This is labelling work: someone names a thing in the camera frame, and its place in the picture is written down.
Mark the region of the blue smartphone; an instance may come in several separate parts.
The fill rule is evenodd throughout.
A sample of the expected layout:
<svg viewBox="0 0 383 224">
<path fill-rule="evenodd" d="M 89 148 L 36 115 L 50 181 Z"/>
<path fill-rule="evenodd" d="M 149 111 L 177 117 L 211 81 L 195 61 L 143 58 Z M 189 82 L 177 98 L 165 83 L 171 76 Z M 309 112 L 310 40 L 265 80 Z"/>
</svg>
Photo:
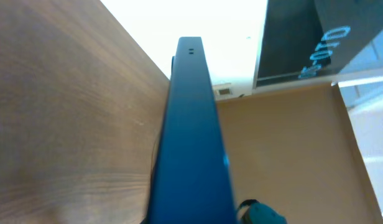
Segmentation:
<svg viewBox="0 0 383 224">
<path fill-rule="evenodd" d="M 145 220 L 237 222 L 229 161 L 200 37 L 178 41 Z"/>
</svg>

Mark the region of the white object at edge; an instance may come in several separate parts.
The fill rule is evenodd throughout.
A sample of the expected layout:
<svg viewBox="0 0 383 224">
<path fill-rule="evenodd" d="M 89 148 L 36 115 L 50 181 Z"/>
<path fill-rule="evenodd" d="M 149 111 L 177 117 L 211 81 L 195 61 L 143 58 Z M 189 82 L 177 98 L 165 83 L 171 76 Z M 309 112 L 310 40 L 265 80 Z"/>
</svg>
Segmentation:
<svg viewBox="0 0 383 224">
<path fill-rule="evenodd" d="M 246 208 L 240 219 L 242 224 L 287 224 L 284 216 L 256 199 L 247 199 L 240 203 L 237 213 Z"/>
</svg>

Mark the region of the dark glass window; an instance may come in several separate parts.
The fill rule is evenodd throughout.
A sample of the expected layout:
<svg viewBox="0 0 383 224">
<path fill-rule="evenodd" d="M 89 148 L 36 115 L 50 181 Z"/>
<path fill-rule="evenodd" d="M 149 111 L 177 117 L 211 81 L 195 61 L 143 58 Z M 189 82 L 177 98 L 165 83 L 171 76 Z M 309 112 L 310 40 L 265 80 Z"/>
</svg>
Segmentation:
<svg viewBox="0 0 383 224">
<path fill-rule="evenodd" d="M 253 88 L 383 67 L 383 0 L 267 3 Z"/>
</svg>

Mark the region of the white wall control panel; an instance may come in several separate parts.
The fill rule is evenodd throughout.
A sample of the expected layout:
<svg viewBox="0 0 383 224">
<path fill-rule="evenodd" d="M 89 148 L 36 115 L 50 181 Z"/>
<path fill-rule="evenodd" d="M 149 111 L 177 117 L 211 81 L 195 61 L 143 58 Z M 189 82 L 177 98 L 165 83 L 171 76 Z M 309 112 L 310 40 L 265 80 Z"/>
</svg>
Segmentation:
<svg viewBox="0 0 383 224">
<path fill-rule="evenodd" d="M 226 100 L 234 96 L 231 83 L 213 85 L 212 89 L 216 101 Z"/>
</svg>

